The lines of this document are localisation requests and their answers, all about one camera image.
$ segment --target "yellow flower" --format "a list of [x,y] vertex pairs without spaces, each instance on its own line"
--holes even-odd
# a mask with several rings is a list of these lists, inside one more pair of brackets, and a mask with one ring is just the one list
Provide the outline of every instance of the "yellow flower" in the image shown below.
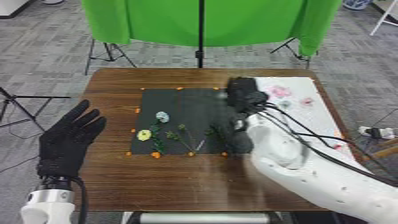
[[139,134],[137,134],[137,138],[139,140],[144,142],[149,138],[151,138],[151,131],[149,130],[140,130]]

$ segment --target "metal stand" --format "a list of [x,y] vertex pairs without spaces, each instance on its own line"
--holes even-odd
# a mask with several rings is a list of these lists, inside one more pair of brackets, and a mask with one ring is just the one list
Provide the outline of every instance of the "metal stand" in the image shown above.
[[[12,126],[16,124],[21,124],[21,123],[32,121],[36,126],[37,126],[37,128],[44,132],[46,130],[41,127],[41,125],[39,125],[39,123],[36,121],[36,118],[37,118],[37,116],[39,116],[39,114],[41,114],[41,112],[44,110],[44,107],[46,107],[52,99],[69,99],[71,97],[66,97],[66,96],[16,96],[16,95],[11,95],[7,93],[7,91],[5,91],[5,89],[2,87],[0,87],[0,94],[5,97],[5,99],[4,99],[4,107],[2,107],[2,112],[0,112],[0,123],[2,123],[2,120],[4,120],[4,115],[5,115],[5,110],[7,110],[9,103],[14,104],[16,108],[21,110],[21,112],[23,112],[23,114],[27,116],[27,119],[23,119],[23,120],[9,123],[9,124],[0,125],[0,128],[5,128],[5,127],[9,127],[9,126]],[[21,106],[21,104],[18,103],[16,99],[46,99],[46,102],[44,102],[44,104],[43,104],[43,106],[41,106],[41,108],[39,108],[39,110],[37,110],[37,112],[34,114],[27,111],[27,109]]]
[[290,43],[293,42],[297,38],[291,38],[286,43],[275,48],[275,50],[270,52],[270,54],[274,54],[281,49],[282,47],[286,47],[293,53],[293,56],[295,58],[300,60],[300,61],[306,61],[306,69],[309,69],[309,65],[311,65],[311,57],[306,57],[302,55],[298,55],[290,47]]
[[[92,57],[92,52],[94,52],[94,45],[96,45],[96,40],[92,38],[92,41],[91,41],[91,50],[89,50],[89,59],[87,59],[87,65],[85,65],[85,72],[83,74],[89,75],[89,68],[91,68],[91,60],[101,60],[101,61],[107,61],[107,62],[114,62],[117,61],[119,58],[126,58],[131,66],[137,68],[135,64],[133,64],[133,61],[131,59],[128,58],[126,56],[126,53],[124,51],[121,50],[121,47],[117,46],[117,44],[108,44],[108,43],[103,43],[103,47],[105,47],[105,54],[108,56],[108,58],[99,58],[99,57]],[[117,57],[114,57],[114,50],[119,51],[121,55]]]
[[203,68],[204,59],[204,0],[199,0],[199,49],[195,51],[197,68]]

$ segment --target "chair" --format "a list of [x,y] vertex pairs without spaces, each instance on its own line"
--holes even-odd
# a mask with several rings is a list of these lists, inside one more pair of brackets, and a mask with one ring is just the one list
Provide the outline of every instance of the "chair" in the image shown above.
[[389,8],[387,8],[387,10],[386,10],[386,13],[384,13],[384,15],[382,15],[382,18],[380,18],[380,20],[378,20],[378,22],[377,22],[377,27],[375,27],[375,29],[373,29],[373,31],[371,31],[371,33],[370,33],[371,36],[375,35],[375,32],[377,32],[377,30],[378,30],[378,28],[380,28],[380,26],[382,26],[384,23],[391,24],[393,26],[398,26],[396,23],[393,23],[393,22],[389,22],[389,21],[386,20],[387,15],[391,14],[391,11],[393,11],[393,9],[394,9],[396,3],[398,3],[398,0],[393,1],[391,6],[389,6]]

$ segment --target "green screen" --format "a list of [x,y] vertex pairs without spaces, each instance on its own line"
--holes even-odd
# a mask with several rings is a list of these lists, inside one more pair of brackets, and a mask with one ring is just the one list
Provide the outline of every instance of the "green screen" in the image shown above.
[[[197,46],[199,0],[83,0],[92,37]],[[341,0],[206,0],[204,46],[297,37],[300,54],[318,50]]]

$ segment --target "wooden table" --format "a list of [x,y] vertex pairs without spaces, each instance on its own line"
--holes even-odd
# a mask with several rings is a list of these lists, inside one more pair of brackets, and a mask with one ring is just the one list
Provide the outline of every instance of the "wooden table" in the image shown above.
[[140,88],[224,87],[229,77],[311,77],[341,131],[343,122],[314,74],[270,69],[101,69],[83,98],[108,118],[91,146],[82,177],[91,211],[320,211],[258,173],[249,156],[126,156]]

